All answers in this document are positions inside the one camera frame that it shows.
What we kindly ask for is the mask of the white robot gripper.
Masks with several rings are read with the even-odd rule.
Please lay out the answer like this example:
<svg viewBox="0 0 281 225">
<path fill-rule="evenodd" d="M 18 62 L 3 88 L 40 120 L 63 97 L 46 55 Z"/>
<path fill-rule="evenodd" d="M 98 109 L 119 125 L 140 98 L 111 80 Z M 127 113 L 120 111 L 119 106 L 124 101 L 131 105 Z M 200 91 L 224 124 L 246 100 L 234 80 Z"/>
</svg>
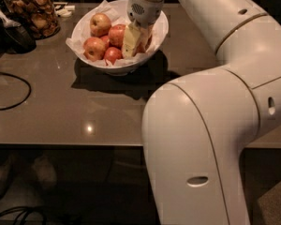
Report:
<svg viewBox="0 0 281 225">
<path fill-rule="evenodd" d="M 124 32 L 122 46 L 124 58 L 133 57 L 139 44 L 147 45 L 152 36 L 153 24 L 159 18 L 162 7 L 163 1 L 128 0 L 126 13 L 132 22 L 126 26 Z"/>
</svg>

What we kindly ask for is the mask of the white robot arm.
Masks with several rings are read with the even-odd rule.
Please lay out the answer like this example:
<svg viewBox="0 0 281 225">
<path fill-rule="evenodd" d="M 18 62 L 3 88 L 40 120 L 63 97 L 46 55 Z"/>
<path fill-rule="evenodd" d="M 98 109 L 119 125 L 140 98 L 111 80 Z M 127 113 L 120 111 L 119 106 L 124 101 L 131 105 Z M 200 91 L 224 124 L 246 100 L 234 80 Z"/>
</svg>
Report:
<svg viewBox="0 0 281 225">
<path fill-rule="evenodd" d="M 161 225 L 250 225 L 239 157 L 281 125 L 281 25 L 252 0 L 179 0 L 219 67 L 149 98 L 142 142 Z M 128 0 L 152 23 L 163 0 Z"/>
</svg>

